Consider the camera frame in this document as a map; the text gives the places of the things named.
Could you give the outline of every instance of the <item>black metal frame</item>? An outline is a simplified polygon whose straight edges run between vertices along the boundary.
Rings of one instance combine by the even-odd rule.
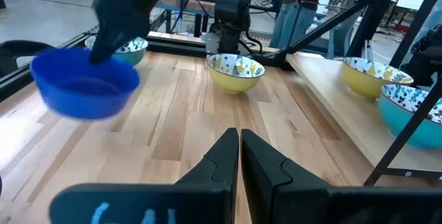
[[[398,49],[396,50],[392,60],[390,61],[390,66],[398,68],[403,58],[407,55],[409,47],[413,44],[414,38],[417,36],[419,30],[422,28],[422,25],[425,23],[428,15],[431,13],[434,4],[436,4],[438,0],[424,0],[421,8],[414,16],[414,20],[410,26],[409,31],[404,36],[401,44],[399,44]]]
[[[404,56],[407,54],[409,47],[412,45],[414,38],[421,29],[423,23],[427,19],[427,16],[431,13],[434,4],[438,0],[424,0],[421,8],[416,14],[412,25],[410,26],[410,31],[406,34],[403,41],[398,47],[398,50],[394,54],[390,66],[399,67],[403,61]],[[442,75],[438,74],[437,82],[433,86],[433,89],[428,93],[425,100],[422,102],[420,107],[414,113],[411,120],[404,127],[402,132],[393,141],[392,146],[387,150],[385,155],[381,158],[377,166],[374,168],[373,172],[369,175],[368,179],[365,181],[364,185],[371,186],[376,183],[376,181],[382,175],[391,176],[405,176],[414,178],[426,178],[442,180],[442,171],[422,171],[415,169],[398,169],[389,168],[388,166],[401,151],[413,133],[417,130],[419,125],[426,119],[431,108],[437,103],[437,101],[442,97]]]

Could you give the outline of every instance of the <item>black cable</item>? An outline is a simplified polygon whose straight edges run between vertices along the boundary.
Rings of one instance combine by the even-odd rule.
[[[199,0],[195,0],[198,2],[198,4],[201,7],[201,10],[206,14],[206,16],[210,17],[210,18],[214,18],[213,16],[211,16],[209,13],[207,13],[206,9],[204,9],[204,6],[202,5],[202,3]]]
[[[275,20],[275,18],[274,17],[272,17],[266,10],[263,10],[263,11],[260,11],[260,12],[251,12],[250,10],[249,10],[249,13],[250,14],[264,14],[264,13],[267,13],[268,15],[269,15],[269,17],[271,17],[273,20]]]
[[[271,0],[264,0],[260,3],[261,6],[268,6],[271,3]]]
[[[247,50],[247,51],[249,51],[249,55],[251,55],[252,53],[253,53],[253,51],[247,46],[247,44],[246,43],[244,43],[244,41],[242,41],[241,39],[240,39],[240,44]]]
[[[269,17],[271,17],[273,20],[276,20],[275,17],[273,17],[272,15],[270,15],[270,13],[268,13],[268,12],[265,11],[265,10],[263,10],[262,13],[266,13],[266,14],[269,15]]]
[[[179,13],[177,19],[175,20],[175,22],[172,25],[171,31],[175,30],[175,27],[177,26],[178,20],[182,19],[182,15],[184,13],[184,9],[186,9],[188,2],[189,2],[189,0],[186,0],[185,2],[184,2],[184,0],[180,0],[180,13]]]
[[[259,47],[260,47],[260,54],[261,54],[262,53],[262,44],[261,44],[261,42],[258,41],[257,39],[254,39],[253,37],[251,37],[250,34],[249,34],[249,30],[246,30],[246,37],[247,37],[248,40],[254,41],[254,42],[256,42],[259,45]]]

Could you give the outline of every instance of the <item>wooden board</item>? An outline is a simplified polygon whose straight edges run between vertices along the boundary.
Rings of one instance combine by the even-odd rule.
[[[341,78],[342,62],[302,56],[287,59],[364,156],[376,166],[395,139],[381,120],[377,102],[350,91]],[[405,145],[390,167],[442,171],[442,152]]]
[[[254,89],[229,95],[213,85],[204,59],[146,53],[136,69],[139,88],[107,120],[57,115],[34,84],[0,103],[0,133],[7,134],[0,223],[48,223],[53,197],[77,183],[174,183],[228,127],[253,130],[333,185],[362,185],[373,170],[293,72],[267,68]],[[251,223],[240,170],[237,194],[236,223]]]

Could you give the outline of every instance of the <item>concrete floor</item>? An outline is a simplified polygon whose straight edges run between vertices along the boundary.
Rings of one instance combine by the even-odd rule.
[[[90,8],[93,0],[5,2],[7,8],[0,10],[0,43],[11,39],[28,39],[58,46],[97,24],[94,12]],[[252,14],[251,29],[271,33],[275,23],[273,18],[274,14]],[[192,17],[186,16],[183,28],[179,31],[192,28],[192,20]],[[390,61],[399,45],[395,39],[397,37],[375,34],[372,43],[376,61]]]

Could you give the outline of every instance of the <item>leg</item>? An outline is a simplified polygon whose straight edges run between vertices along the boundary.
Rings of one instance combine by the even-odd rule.
[[[313,24],[314,18],[315,18],[315,12],[313,10],[307,8],[300,9],[298,23],[296,24],[296,28],[298,30],[294,31],[293,36],[290,40],[290,44],[294,44],[299,39],[305,36],[307,30]]]
[[[299,11],[298,3],[288,3],[287,4],[287,10],[284,18],[284,24],[282,26],[282,34],[281,39],[279,41],[279,47],[278,48],[286,48],[289,45],[290,37],[292,39],[295,38],[296,32],[299,29],[299,22],[301,15],[298,16],[298,19],[296,19]]]
[[[281,37],[280,48],[286,48],[289,44],[293,44],[303,37],[315,17],[313,10],[301,8],[297,3],[287,7],[287,16],[284,22],[284,33]]]
[[[281,9],[278,14],[278,18],[276,19],[275,28],[273,30],[273,34],[271,36],[270,41],[270,47],[272,48],[279,48],[279,43],[281,40],[282,35],[282,29],[284,28],[284,21],[285,21],[285,10],[286,10],[286,4],[284,3],[281,6]]]

